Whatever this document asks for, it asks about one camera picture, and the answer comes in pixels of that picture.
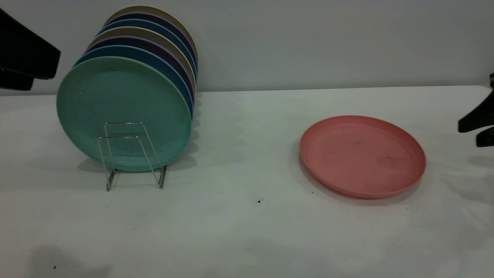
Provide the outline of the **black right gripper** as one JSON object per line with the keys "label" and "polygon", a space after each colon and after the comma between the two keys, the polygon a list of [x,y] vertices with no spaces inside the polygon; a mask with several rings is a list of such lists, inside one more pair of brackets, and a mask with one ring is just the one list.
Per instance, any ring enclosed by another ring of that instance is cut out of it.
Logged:
{"label": "black right gripper", "polygon": [[[494,73],[490,74],[490,87],[494,89]],[[494,100],[485,99],[474,110],[458,121],[460,133],[470,132],[494,124]],[[488,128],[476,135],[477,147],[494,146],[494,127]]]}

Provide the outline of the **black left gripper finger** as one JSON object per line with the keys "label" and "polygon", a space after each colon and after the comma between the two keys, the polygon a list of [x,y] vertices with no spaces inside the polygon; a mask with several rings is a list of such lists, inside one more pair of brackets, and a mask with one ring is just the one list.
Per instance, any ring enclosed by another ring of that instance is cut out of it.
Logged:
{"label": "black left gripper finger", "polygon": [[49,80],[56,75],[61,52],[22,25],[4,10],[0,11],[0,65],[2,69]]}
{"label": "black left gripper finger", "polygon": [[6,90],[31,90],[34,78],[10,71],[0,71],[0,88]]}

